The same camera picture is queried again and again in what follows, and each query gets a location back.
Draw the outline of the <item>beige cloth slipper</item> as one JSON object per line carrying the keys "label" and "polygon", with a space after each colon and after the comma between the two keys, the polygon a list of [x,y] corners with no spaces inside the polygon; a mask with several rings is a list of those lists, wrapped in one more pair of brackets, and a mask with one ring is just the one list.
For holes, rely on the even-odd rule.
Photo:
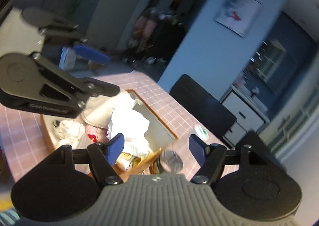
{"label": "beige cloth slipper", "polygon": [[91,126],[107,129],[113,111],[118,108],[132,109],[134,102],[135,100],[126,91],[113,97],[103,95],[91,97],[82,111],[81,117],[85,123]]}

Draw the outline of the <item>black dining chair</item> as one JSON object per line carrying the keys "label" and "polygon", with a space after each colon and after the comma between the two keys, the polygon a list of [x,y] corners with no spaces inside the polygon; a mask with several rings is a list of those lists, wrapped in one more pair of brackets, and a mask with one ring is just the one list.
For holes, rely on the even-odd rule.
{"label": "black dining chair", "polygon": [[220,140],[237,118],[189,75],[183,74],[169,93]]}
{"label": "black dining chair", "polygon": [[265,157],[283,171],[287,171],[286,167],[275,157],[255,131],[248,131],[235,145],[235,149],[240,150],[244,145],[250,145],[254,152],[261,154],[262,157]]}

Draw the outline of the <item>orange storage box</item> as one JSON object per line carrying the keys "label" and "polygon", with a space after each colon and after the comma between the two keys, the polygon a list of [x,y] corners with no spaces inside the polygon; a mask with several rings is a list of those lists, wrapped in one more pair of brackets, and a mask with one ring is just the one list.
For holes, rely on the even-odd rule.
{"label": "orange storage box", "polygon": [[92,143],[108,143],[122,134],[119,154],[111,165],[126,181],[142,174],[177,136],[140,96],[121,90],[114,97],[92,97],[75,119],[41,115],[44,139],[53,152],[62,145],[85,149]]}

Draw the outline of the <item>white sideboard cabinet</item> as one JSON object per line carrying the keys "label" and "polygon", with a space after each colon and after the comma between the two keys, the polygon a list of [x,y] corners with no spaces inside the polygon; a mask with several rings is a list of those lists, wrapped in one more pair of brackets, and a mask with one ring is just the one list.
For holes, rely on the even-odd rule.
{"label": "white sideboard cabinet", "polygon": [[249,131],[260,132],[270,122],[267,111],[263,112],[263,103],[252,99],[248,90],[231,86],[221,98],[221,104],[226,107],[235,117],[236,122],[224,138],[232,145],[236,145]]}

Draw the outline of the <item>far black dining chair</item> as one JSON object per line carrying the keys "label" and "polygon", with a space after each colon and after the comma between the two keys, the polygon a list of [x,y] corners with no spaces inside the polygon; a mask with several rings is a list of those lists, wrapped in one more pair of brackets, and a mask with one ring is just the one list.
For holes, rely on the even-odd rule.
{"label": "far black dining chair", "polygon": [[244,145],[250,145],[254,152],[261,154],[262,157],[265,157],[283,171],[287,171],[286,167],[275,157],[255,131],[248,131],[235,145],[235,149],[240,150]]}

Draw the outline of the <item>clear plastic water bottle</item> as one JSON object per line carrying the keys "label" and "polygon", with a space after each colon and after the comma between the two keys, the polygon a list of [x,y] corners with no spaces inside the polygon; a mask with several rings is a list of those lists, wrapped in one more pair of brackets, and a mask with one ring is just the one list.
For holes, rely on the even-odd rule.
{"label": "clear plastic water bottle", "polygon": [[209,134],[201,124],[195,124],[181,132],[178,130],[178,139],[171,143],[162,152],[161,166],[169,174],[183,174],[189,179],[194,174],[198,164],[189,150],[189,137],[192,134],[198,136],[205,143],[209,140]]}

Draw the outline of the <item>near black dining chair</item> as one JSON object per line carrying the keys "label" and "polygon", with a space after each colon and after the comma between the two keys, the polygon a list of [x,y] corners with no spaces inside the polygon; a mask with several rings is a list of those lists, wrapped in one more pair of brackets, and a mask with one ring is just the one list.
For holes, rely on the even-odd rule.
{"label": "near black dining chair", "polygon": [[189,75],[183,74],[169,93],[220,140],[237,118]]}

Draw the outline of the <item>pink white crochet item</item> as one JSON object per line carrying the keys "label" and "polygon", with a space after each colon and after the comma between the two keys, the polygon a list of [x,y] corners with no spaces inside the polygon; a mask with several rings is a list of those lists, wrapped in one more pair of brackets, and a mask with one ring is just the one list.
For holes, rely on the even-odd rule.
{"label": "pink white crochet item", "polygon": [[53,143],[55,148],[71,145],[73,149],[86,148],[92,143],[107,143],[108,129],[91,126],[75,120],[55,120],[52,123]]}

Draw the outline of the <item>wine glass wall painting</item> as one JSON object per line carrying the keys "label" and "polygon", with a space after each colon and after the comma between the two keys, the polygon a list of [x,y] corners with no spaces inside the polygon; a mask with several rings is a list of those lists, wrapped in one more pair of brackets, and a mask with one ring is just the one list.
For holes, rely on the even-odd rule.
{"label": "wine glass wall painting", "polygon": [[261,8],[256,0],[225,0],[214,20],[244,38]]}

